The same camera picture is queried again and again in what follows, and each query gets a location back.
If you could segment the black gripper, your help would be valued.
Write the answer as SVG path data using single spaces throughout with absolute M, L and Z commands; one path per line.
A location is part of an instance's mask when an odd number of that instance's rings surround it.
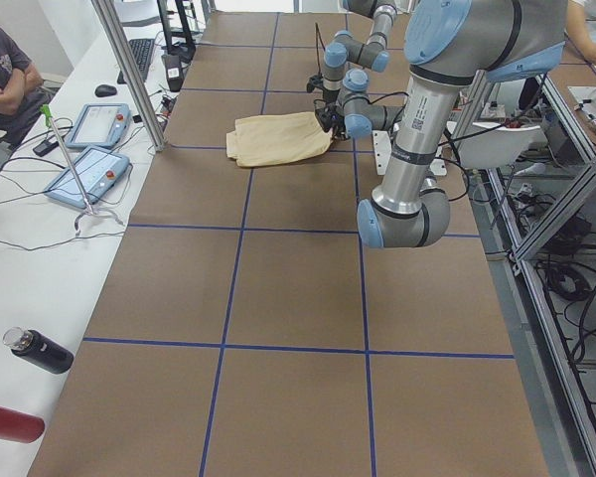
M 349 139 L 345 125 L 345 119 L 342 116 L 334 116 L 331 119 L 331 128 L 333 139 Z

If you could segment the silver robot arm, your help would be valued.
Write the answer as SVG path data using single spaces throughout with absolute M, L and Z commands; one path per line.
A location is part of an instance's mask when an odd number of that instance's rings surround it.
M 450 222 L 430 165 L 460 91 L 476 72 L 503 82 L 533 78 L 562 56 L 564 1 L 422 1 L 407 25 L 410 90 L 382 182 L 358 204 L 369 247 L 437 242 Z
M 385 70 L 389 63 L 387 40 L 397 17 L 394 1 L 348 0 L 342 1 L 342 6 L 351 13 L 372 20 L 372 29 L 363 42 L 349 31 L 341 30 L 325 47 L 319 89 L 327 102 L 332 102 L 342 88 L 347 63 L 377 73 Z

